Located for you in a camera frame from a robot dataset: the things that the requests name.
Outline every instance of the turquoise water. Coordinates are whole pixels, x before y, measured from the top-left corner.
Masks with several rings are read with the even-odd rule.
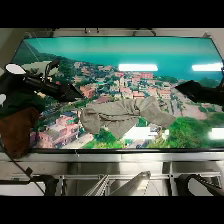
[[[209,38],[57,37],[26,39],[40,53],[101,65],[156,64],[155,75],[178,79],[221,79],[221,72],[194,72],[194,64],[222,62]]]

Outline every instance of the television screen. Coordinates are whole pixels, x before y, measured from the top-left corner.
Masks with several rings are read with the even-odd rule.
[[[219,85],[222,59],[211,39],[30,38],[21,42],[12,63],[35,71],[56,58],[60,59],[60,67],[52,71],[52,81],[70,82],[80,88],[86,98],[59,103],[39,93],[45,111],[32,130],[32,147],[181,150],[224,146],[222,108],[209,103],[194,103],[174,88],[188,80],[207,87]],[[163,113],[175,118],[169,127],[158,124],[161,122],[151,123],[147,116],[139,116],[137,122],[128,124],[129,128],[125,129],[121,122],[117,129],[119,134],[106,126],[93,134],[80,121],[80,114],[89,106],[115,105],[120,100],[133,102],[152,96]]]

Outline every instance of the black border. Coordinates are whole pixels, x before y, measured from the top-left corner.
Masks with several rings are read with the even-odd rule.
[[[57,37],[37,37],[37,38],[63,38],[63,37],[133,37],[133,36],[57,36]],[[147,38],[154,38],[154,36],[134,36],[136,37],[147,37]],[[200,39],[210,39],[215,46],[219,56],[221,59],[221,53],[219,52],[218,48],[215,45],[215,42],[210,37],[180,37],[180,36],[156,36],[156,37],[176,37],[176,38],[200,38]],[[22,42],[24,39],[37,39],[35,37],[32,38],[23,38],[20,41],[20,44],[15,51],[13,58],[10,63],[14,60]],[[136,153],[200,153],[200,152],[224,152],[224,148],[153,148],[153,149],[50,149],[50,148],[31,148],[29,153],[38,153],[38,154],[136,154]]]

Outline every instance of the screen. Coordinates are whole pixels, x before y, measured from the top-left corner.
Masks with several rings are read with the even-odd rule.
[[[34,148],[213,148],[224,146],[224,114],[218,105],[194,103],[174,87],[188,80],[216,87],[222,59],[209,38],[55,37],[24,39],[13,63],[25,69],[60,59],[53,82],[70,82],[84,100],[59,103],[39,94],[45,105],[31,133]],[[175,118],[169,127],[139,116],[122,136],[101,128],[92,134],[80,114],[89,105],[153,96],[162,112]]]

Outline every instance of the gray cloth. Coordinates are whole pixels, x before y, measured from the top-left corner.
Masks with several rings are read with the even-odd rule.
[[[154,97],[147,97],[91,104],[81,112],[80,121],[91,134],[98,134],[100,128],[105,126],[116,138],[121,138],[138,122],[139,116],[165,128],[175,120],[174,116],[159,109]]]

